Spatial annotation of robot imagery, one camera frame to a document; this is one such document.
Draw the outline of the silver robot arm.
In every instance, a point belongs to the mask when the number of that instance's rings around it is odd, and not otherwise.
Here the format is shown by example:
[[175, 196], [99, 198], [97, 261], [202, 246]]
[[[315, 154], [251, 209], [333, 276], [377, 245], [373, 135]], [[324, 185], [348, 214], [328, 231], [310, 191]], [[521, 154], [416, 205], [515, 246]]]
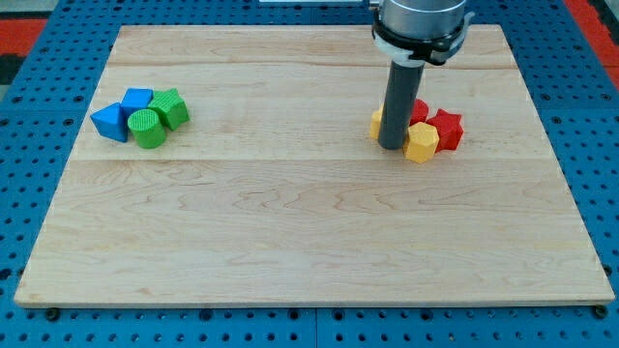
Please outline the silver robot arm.
[[461, 49], [473, 12], [466, 0], [379, 0], [371, 34], [375, 46], [406, 68], [442, 66]]

